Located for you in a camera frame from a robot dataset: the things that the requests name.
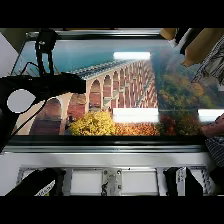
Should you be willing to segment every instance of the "bridge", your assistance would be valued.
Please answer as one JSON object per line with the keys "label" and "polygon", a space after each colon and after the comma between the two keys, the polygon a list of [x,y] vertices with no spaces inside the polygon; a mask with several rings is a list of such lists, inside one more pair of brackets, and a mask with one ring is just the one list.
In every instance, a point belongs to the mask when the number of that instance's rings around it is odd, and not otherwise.
{"label": "bridge", "polygon": [[[86,93],[67,93],[48,100],[43,110],[18,135],[63,135],[66,118],[113,108],[156,108],[155,74],[150,60],[115,61],[73,71],[86,80]],[[19,127],[43,104],[20,115]]]}

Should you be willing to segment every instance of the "arched bridge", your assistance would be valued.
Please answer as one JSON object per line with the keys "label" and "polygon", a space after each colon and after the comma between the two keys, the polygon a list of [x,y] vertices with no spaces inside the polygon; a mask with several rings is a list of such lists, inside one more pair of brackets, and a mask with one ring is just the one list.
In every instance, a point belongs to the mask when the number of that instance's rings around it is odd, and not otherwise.
{"label": "arched bridge", "polygon": [[[150,60],[107,63],[107,66],[92,66],[78,72],[86,80],[86,93],[67,93],[49,99],[44,109],[18,135],[64,134],[68,116],[77,119],[89,111],[158,107],[155,75]],[[40,102],[20,115],[17,127],[42,104]]]}

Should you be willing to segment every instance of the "metal bracket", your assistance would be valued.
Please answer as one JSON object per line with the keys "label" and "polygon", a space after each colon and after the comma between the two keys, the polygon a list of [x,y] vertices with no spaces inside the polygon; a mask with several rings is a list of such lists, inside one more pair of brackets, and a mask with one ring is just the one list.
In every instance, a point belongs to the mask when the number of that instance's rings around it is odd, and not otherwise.
{"label": "metal bracket", "polygon": [[102,196],[121,196],[122,169],[107,168],[103,170]]}

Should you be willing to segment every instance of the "yellow tree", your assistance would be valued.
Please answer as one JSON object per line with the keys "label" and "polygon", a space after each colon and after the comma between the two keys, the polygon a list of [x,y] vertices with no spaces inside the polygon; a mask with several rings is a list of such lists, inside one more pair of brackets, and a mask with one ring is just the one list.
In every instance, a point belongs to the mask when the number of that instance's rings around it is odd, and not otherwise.
{"label": "yellow tree", "polygon": [[114,135],[115,124],[109,112],[89,112],[70,126],[73,135]]}

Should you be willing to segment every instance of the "white circle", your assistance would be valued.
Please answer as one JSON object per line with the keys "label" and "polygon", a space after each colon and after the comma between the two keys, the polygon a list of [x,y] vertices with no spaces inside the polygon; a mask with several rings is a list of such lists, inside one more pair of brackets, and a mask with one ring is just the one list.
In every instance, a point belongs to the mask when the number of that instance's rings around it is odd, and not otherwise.
{"label": "white circle", "polygon": [[31,92],[25,89],[18,89],[9,95],[7,106],[12,112],[20,114],[30,108],[35,98]]}

